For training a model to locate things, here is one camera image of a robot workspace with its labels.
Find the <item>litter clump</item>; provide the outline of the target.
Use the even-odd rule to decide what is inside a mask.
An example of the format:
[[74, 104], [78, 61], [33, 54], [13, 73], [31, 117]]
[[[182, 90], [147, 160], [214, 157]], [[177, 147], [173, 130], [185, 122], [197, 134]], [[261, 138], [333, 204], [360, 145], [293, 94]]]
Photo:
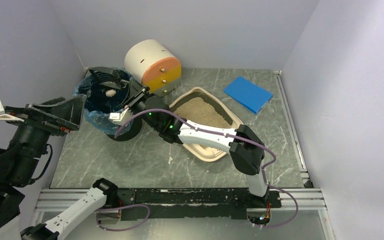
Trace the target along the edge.
[[105, 92], [105, 95], [109, 98], [114, 97], [117, 94], [115, 89], [110, 89]]

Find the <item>black litter scoop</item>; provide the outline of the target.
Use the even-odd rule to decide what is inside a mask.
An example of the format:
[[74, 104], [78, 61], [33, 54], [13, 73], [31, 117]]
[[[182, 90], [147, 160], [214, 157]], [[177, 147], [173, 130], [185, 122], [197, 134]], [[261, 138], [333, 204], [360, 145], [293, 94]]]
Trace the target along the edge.
[[99, 85], [107, 88], [121, 90], [130, 83], [130, 78], [126, 73], [121, 74], [114, 68], [97, 66], [89, 68], [88, 71]]

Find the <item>black bin with blue bag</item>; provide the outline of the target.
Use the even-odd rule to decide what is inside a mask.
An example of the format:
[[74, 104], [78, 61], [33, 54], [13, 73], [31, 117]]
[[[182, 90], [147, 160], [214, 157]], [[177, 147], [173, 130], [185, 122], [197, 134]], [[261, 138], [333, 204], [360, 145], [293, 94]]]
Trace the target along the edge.
[[[120, 68], [112, 69], [116, 69], [120, 74], [127, 74], [129, 82], [135, 81], [129, 72]], [[121, 90], [114, 89], [116, 90], [115, 96], [107, 97], [105, 92], [112, 88], [99, 85], [90, 74], [89, 69], [87, 71], [88, 75], [75, 87], [73, 92], [74, 96], [81, 94], [86, 96], [83, 111], [85, 120], [114, 141], [125, 142], [137, 136], [143, 126], [140, 118], [131, 121], [119, 135], [116, 135], [119, 126], [109, 121], [110, 113], [121, 113], [124, 110], [124, 104], [129, 97], [130, 83]]]

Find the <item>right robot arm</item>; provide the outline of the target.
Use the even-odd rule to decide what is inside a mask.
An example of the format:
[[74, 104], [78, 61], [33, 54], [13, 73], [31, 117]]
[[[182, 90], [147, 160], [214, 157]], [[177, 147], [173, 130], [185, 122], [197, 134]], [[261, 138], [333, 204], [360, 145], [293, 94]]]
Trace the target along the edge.
[[149, 93], [147, 86], [141, 86], [126, 101], [117, 134], [137, 118], [170, 144], [205, 145], [229, 154], [236, 170], [246, 176], [250, 194], [264, 197], [269, 190], [263, 171], [267, 148], [249, 126], [219, 128], [180, 117], [159, 96]]

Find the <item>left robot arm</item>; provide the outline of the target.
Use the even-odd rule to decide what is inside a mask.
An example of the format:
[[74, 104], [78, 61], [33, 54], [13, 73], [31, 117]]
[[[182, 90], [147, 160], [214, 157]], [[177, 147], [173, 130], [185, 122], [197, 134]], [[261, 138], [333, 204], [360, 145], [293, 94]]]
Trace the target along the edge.
[[6, 149], [0, 148], [0, 240], [62, 240], [79, 223], [98, 209], [120, 206], [118, 187], [98, 179], [88, 192], [56, 218], [19, 229], [20, 188], [37, 181], [34, 172], [43, 155], [51, 156], [50, 136], [64, 136], [80, 128], [87, 97], [58, 97], [25, 107], [3, 106], [0, 121], [17, 127]]

